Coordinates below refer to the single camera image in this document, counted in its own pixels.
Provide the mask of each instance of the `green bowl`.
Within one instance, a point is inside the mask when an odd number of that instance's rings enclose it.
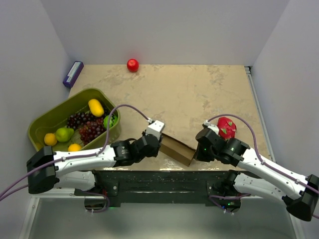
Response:
[[[45,146],[44,136],[47,133],[55,133],[58,128],[66,127],[67,119],[70,117],[70,115],[78,112],[88,112],[88,102],[91,99],[97,99],[110,111],[115,107],[115,105],[100,90],[96,88],[82,90],[47,113],[43,114],[30,124],[28,135],[34,148],[39,151]],[[110,128],[110,142],[116,140],[121,134],[120,112],[116,110],[114,114],[118,117],[118,120]],[[55,146],[53,146],[53,151],[67,151],[69,145],[73,143],[78,143],[81,145],[83,147],[82,150],[99,148],[103,146],[105,139],[106,132],[84,146],[82,140],[80,139],[79,130],[77,129],[68,142],[58,142]]]

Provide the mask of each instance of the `marble tabletop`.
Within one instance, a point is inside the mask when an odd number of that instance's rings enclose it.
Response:
[[[165,122],[165,134],[196,148],[196,134],[205,120],[218,114],[235,114],[254,129],[258,149],[268,157],[255,101],[244,66],[239,65],[141,65],[131,73],[126,65],[85,65],[70,96],[85,88],[98,88],[115,104],[130,104],[148,117]],[[134,110],[120,108],[119,139],[140,137],[146,121]],[[239,120],[236,137],[253,147],[249,129]],[[218,161],[193,160],[189,167],[163,153],[117,170],[228,170]]]

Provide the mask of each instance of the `green fruit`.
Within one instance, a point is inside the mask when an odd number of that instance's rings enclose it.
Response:
[[[106,126],[108,125],[108,119],[109,119],[109,116],[106,116],[104,118],[104,121],[103,121],[103,125],[104,125],[104,128],[106,128]],[[115,125],[116,121],[118,121],[118,117],[116,115],[112,115],[111,119],[110,119],[110,128]]]
[[[65,143],[70,140],[73,134],[74,134],[74,129],[72,128],[59,128],[55,132],[55,137],[57,141],[61,143]]]

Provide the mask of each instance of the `red apple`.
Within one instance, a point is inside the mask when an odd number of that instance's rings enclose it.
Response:
[[[130,59],[128,60],[127,67],[130,72],[137,72],[139,69],[139,62],[135,59]]]
[[[224,139],[227,140],[235,137],[237,127],[231,119],[227,117],[219,118],[217,127],[219,128],[219,135]]]

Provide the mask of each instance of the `brown box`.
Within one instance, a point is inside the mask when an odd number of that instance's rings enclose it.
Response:
[[[186,166],[190,165],[195,154],[195,149],[188,147],[186,144],[166,134],[163,134],[159,150]]]

